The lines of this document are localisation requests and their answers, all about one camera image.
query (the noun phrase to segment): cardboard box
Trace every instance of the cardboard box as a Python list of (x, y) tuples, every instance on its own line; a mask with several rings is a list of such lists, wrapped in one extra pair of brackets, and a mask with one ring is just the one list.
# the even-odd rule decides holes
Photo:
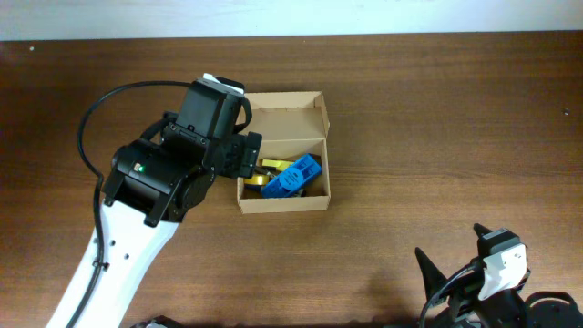
[[(264, 199), (246, 190), (237, 179), (237, 202), (243, 214), (285, 211), (327, 210), (330, 202), (330, 176), (326, 137), (330, 122), (322, 92), (278, 92), (246, 94), (253, 118), (243, 131), (261, 133), (261, 159), (296, 160), (310, 153), (320, 156), (322, 175), (306, 187), (301, 198)], [(245, 120), (244, 114), (238, 123)]]

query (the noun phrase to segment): box lid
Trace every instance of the box lid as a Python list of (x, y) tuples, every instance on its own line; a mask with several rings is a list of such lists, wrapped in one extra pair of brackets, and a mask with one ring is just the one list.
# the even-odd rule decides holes
[[(253, 118), (243, 133), (261, 133), (263, 140), (328, 137), (330, 121), (320, 91), (248, 93)], [(238, 123), (245, 121), (241, 111)]]

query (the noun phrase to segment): wooden table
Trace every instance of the wooden table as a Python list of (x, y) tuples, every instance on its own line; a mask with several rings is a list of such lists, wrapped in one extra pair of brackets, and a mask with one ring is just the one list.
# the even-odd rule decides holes
[[(250, 92), (321, 90), (332, 127), (325, 212), (241, 215), (220, 179), (150, 267), (123, 326), (414, 318), (419, 246), (446, 275), (472, 224), (528, 245), (524, 296), (583, 303), (583, 33), (0, 43), (0, 325), (39, 327), (93, 229), (77, 124), (106, 90), (203, 72)], [(107, 171), (184, 90), (112, 98), (89, 123)]]

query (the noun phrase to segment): blue object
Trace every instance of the blue object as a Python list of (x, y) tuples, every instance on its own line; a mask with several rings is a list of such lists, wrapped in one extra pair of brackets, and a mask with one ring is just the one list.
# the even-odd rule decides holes
[(263, 198), (286, 198), (295, 194), (306, 184), (322, 174), (322, 167), (310, 154), (296, 160), (277, 178), (270, 181), (262, 190)]

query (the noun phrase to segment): white background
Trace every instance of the white background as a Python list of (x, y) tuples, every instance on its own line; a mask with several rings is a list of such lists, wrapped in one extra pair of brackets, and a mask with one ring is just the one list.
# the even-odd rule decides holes
[(0, 0), (0, 40), (583, 29), (583, 0)]

